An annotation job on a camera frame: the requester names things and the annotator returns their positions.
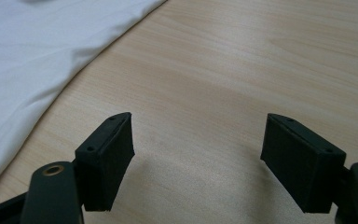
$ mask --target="white fabric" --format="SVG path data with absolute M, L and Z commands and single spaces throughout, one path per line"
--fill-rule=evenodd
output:
M 71 78 L 163 0 L 0 0 L 0 174 Z

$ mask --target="screw hole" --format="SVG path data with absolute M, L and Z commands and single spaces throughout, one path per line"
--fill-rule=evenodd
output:
M 61 165 L 53 165 L 43 171 L 43 175 L 50 176 L 50 175 L 57 175 L 63 171 L 63 166 Z

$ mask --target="light wooden surface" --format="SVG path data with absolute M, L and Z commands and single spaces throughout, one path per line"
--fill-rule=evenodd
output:
M 132 113 L 136 156 L 87 223 L 334 223 L 302 214 L 259 159 L 268 112 L 358 161 L 358 1 L 169 0 L 66 87 L 0 177 L 0 202 Z

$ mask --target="fabric fold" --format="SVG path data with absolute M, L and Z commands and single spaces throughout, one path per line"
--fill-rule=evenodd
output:
M 0 0 L 0 174 L 72 77 L 164 0 Z

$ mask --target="wooden table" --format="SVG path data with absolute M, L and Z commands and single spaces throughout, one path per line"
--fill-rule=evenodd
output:
M 68 84 L 0 202 L 125 111 L 136 156 L 112 211 L 87 223 L 334 223 L 335 206 L 303 214 L 259 156 L 272 112 L 358 161 L 358 1 L 169 0 Z

